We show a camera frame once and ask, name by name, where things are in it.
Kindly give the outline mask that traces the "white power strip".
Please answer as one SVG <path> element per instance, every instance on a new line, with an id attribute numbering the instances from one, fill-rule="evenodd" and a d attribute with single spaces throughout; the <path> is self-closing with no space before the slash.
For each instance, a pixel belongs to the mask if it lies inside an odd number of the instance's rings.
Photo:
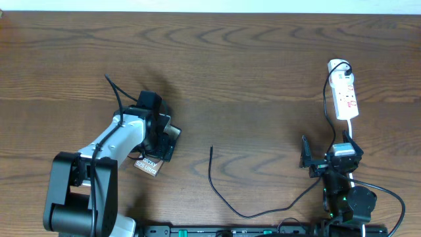
<path id="1" fill-rule="evenodd" d="M 335 115 L 338 120 L 351 120 L 359 115 L 354 83 L 332 88 Z"/>

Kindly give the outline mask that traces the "Galaxy S25 Ultra smartphone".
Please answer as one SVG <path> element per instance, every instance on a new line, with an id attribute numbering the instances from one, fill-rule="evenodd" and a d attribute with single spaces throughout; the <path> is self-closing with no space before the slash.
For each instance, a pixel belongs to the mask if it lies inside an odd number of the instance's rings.
<path id="1" fill-rule="evenodd" d="M 134 151 L 139 153 L 137 157 L 130 157 L 131 160 L 135 161 L 134 167 L 153 177 L 156 177 L 165 162 L 160 159 L 146 156 L 145 151 L 142 149 L 134 149 Z"/>

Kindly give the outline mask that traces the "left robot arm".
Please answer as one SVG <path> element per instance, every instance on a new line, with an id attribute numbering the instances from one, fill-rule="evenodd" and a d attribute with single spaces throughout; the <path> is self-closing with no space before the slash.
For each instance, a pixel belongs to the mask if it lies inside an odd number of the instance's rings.
<path id="1" fill-rule="evenodd" d="M 61 236 L 137 236 L 134 219 L 118 214 L 118 168 L 132 152 L 169 162 L 181 130 L 160 112 L 162 98 L 142 91 L 120 106 L 109 127 L 76 153 L 52 162 L 43 214 L 45 230 Z"/>

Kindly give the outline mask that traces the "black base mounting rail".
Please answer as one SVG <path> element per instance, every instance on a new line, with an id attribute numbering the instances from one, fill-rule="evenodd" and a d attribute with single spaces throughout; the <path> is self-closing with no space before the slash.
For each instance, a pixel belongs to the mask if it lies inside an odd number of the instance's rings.
<path id="1" fill-rule="evenodd" d="M 282 224 L 279 227 L 270 226 L 140 226 L 135 237 L 317 237 L 317 236 L 361 236 L 360 230 L 343 226 L 319 228 L 300 226 L 299 224 Z"/>

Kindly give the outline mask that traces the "white USB charger adapter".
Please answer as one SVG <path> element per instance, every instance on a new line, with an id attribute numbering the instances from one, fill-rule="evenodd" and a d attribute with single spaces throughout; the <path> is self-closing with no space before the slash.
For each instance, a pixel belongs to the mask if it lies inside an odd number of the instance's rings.
<path id="1" fill-rule="evenodd" d="M 352 85 L 355 77 L 352 66 L 344 59 L 332 59 L 328 63 L 329 85 L 332 88 Z"/>

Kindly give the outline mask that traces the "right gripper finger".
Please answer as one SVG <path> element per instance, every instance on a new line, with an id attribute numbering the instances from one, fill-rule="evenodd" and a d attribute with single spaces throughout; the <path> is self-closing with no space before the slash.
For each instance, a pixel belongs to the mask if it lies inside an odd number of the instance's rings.
<path id="1" fill-rule="evenodd" d="M 352 148 L 355 151 L 357 156 L 362 156 L 364 154 L 363 150 L 355 143 L 355 141 L 350 137 L 349 132 L 344 130 L 342 132 L 343 142 L 351 144 Z"/>
<path id="2" fill-rule="evenodd" d="M 312 165 L 312 153 L 310 150 L 309 141 L 306 136 L 302 136 L 301 157 L 299 162 L 300 168 L 307 168 Z"/>

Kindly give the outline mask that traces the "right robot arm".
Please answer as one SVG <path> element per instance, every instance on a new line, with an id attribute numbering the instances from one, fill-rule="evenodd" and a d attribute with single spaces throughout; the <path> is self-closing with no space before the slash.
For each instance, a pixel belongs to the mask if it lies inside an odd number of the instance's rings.
<path id="1" fill-rule="evenodd" d="M 314 159 L 309 141 L 302 137 L 299 166 L 309 169 L 311 178 L 321 178 L 324 184 L 323 206 L 330 214 L 314 228 L 319 236 L 364 236 L 365 224 L 371 221 L 377 196 L 363 186 L 352 185 L 349 173 L 359 165 L 363 150 L 349 134 L 343 132 L 343 143 L 335 144 L 323 159 Z"/>

